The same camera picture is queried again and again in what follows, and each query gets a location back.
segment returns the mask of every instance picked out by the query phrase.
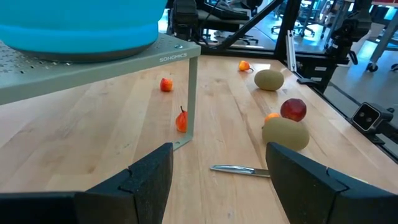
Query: blue bowl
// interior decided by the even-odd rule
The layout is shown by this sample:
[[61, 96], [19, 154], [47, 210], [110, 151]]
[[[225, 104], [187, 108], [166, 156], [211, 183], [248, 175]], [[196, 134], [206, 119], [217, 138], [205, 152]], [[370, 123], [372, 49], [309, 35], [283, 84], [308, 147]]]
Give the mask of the blue bowl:
[[158, 37], [167, 0], [2, 0], [0, 40], [36, 57], [91, 62], [127, 57]]

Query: black cable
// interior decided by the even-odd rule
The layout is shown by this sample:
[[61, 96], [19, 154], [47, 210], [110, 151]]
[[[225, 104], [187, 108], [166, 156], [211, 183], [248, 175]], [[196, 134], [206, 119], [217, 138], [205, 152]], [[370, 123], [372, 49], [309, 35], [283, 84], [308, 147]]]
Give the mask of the black cable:
[[199, 46], [202, 46], [202, 44], [199, 43], [199, 41], [197, 41], [197, 40], [195, 40], [195, 39], [192, 39], [192, 41], [194, 41], [195, 44], [197, 44], [197, 45], [199, 45]]
[[211, 14], [214, 12], [214, 10], [216, 9], [218, 3], [220, 3], [221, 0], [217, 0], [216, 4], [214, 4], [214, 6], [211, 8], [210, 12], [207, 14], [206, 19], [200, 24], [200, 27], [198, 30], [201, 30], [202, 27], [205, 25], [206, 21], [208, 20], [208, 18], [211, 16]]
[[202, 35], [199, 35], [198, 29], [194, 28], [193, 30], [195, 31], [195, 34], [198, 36], [199, 40], [202, 40], [206, 44], [206, 46], [209, 46], [209, 43], [207, 42], [207, 40], [204, 39]]

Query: kiwi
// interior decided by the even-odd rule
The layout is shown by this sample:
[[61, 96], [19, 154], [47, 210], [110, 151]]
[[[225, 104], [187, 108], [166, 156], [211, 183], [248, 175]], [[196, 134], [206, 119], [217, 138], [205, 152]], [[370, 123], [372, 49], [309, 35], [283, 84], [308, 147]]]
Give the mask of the kiwi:
[[273, 70], [261, 70], [254, 77], [254, 83], [262, 90], [276, 91], [284, 84], [284, 76]]
[[269, 142], [276, 142], [299, 151], [310, 142], [310, 134], [300, 122], [287, 118], [272, 118], [262, 127], [262, 140], [266, 145]]

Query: shelf leg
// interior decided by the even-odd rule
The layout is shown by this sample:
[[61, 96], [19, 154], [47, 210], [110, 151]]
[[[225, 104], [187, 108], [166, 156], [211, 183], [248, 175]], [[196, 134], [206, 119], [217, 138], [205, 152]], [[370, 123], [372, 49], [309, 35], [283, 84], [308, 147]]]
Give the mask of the shelf leg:
[[174, 151], [192, 140], [193, 125], [195, 124], [195, 107], [197, 101], [198, 57], [189, 60], [188, 80], [188, 121], [187, 132], [184, 137], [173, 142]]

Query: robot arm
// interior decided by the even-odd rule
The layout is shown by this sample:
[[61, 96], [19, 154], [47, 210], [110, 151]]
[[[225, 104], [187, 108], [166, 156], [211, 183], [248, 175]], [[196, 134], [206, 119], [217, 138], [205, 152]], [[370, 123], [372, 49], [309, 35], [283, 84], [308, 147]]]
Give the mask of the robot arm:
[[332, 33], [330, 47], [326, 50], [327, 55], [342, 58], [349, 55], [355, 63], [356, 56], [351, 51], [351, 46], [353, 42], [364, 37], [371, 28], [372, 19], [369, 13], [371, 3], [371, 0], [355, 0], [353, 11], [343, 21], [341, 27]]

